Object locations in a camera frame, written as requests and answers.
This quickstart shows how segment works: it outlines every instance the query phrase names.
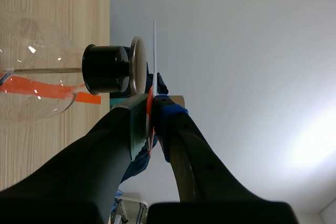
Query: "metal disc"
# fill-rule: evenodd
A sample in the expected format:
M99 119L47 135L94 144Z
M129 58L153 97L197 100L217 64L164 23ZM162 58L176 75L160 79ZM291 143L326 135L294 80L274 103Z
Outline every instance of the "metal disc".
M132 95L143 94L146 88L147 64L144 42L134 37L130 57L130 88Z

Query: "wooden table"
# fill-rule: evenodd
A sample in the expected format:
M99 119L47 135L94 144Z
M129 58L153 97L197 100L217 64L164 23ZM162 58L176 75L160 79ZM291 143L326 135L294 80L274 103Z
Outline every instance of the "wooden table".
M109 45L109 0L0 0L0 7L49 20L79 48ZM0 190L27 177L85 135L108 111L109 96L104 94L101 105L75 102L46 122L0 127Z

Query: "white stick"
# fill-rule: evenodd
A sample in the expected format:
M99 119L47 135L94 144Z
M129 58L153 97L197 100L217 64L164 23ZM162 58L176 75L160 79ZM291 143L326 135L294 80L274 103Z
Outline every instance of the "white stick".
M158 93L158 85L157 85L157 75L158 69L156 66L156 19L154 19L153 24L153 59L154 59L154 75L153 75L153 96L155 97Z

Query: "orange object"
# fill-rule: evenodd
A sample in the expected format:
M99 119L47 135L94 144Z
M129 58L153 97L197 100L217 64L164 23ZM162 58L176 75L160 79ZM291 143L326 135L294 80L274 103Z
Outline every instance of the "orange object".
M27 78L19 76L11 76L3 85L0 86L0 92L66 99L69 93L73 92L74 88L75 87L73 86L46 84L38 81L31 81ZM84 92L78 92L75 101L100 104L101 97Z
M148 132L149 132L149 139L147 149L149 152L149 156L151 156L152 148L153 148L153 141L154 141L154 127L151 121L152 117L152 104L153 104L154 96L153 96L153 86L150 88L148 97L147 97L147 104L146 104L146 116L148 118Z

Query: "orange tape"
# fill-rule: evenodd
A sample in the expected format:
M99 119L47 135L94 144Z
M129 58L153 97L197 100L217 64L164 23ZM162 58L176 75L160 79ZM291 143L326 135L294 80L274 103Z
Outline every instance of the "orange tape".
M62 84L46 84L38 81L31 81L19 76L11 76L3 85L0 92L14 94L30 94L45 98L66 99L69 93L73 92L74 86L62 86ZM77 102L101 104L101 97L84 92L78 92Z

